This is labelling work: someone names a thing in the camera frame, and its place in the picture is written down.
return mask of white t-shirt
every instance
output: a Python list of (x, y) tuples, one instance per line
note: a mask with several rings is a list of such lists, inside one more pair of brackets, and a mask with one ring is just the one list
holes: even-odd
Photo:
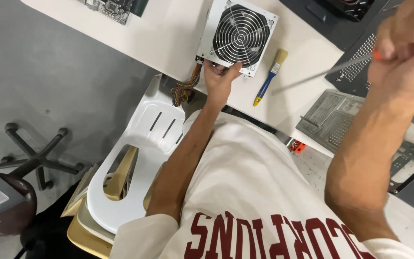
[[(199, 112), (184, 124), (191, 127)], [(111, 259), (411, 259), (391, 239), (359, 243), (296, 168), (274, 135), (221, 113), (181, 214), (119, 227)]]

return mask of person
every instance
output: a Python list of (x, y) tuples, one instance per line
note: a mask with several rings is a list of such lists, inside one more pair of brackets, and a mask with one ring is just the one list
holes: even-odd
[(384, 215), (391, 159), (414, 115), (414, 0), (381, 24), (376, 47), (384, 60), (371, 62), (325, 203), (275, 136), (220, 112), (242, 65), (206, 60), (205, 106), (186, 120), (146, 217), (119, 227), (110, 258), (414, 258)]

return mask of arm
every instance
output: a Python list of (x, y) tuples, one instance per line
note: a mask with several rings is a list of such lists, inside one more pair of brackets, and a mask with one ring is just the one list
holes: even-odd
[(167, 214), (180, 223), (186, 190), (207, 146), (213, 124), (226, 105), (231, 82), (240, 75), (241, 68), (241, 63), (237, 63), (226, 71), (223, 66), (213, 67), (210, 61), (204, 62), (207, 102), (162, 168), (146, 216)]
[(411, 36), (394, 28), (413, 20), (401, 11), (413, 10), (414, 17), (413, 5), (414, 0), (406, 1), (400, 7), (405, 9), (380, 26), (377, 46), (391, 60), (371, 63), (370, 91), (328, 169), (325, 202), (359, 241), (398, 240), (383, 210), (392, 157), (414, 115), (414, 28)]

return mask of forearm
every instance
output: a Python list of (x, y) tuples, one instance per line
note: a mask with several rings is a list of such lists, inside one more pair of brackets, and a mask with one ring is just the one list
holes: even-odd
[(149, 204), (147, 216), (167, 214), (180, 222), (186, 190), (201, 159), (220, 110), (206, 105), (178, 147), (164, 164)]
[(353, 221), (385, 223), (391, 160), (414, 115), (414, 99), (386, 96), (369, 93), (327, 174), (326, 203), (358, 238)]

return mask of blue brush handle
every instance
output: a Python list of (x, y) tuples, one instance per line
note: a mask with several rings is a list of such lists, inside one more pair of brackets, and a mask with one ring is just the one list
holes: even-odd
[(269, 71), (268, 74), (268, 78), (266, 79), (266, 81), (264, 82), (263, 86), (261, 87), (260, 91), (257, 94), (257, 97), (262, 98), (265, 93), (266, 90), (268, 89), (269, 84), (271, 83), (271, 80), (276, 76), (276, 74), (274, 74), (273, 72)]

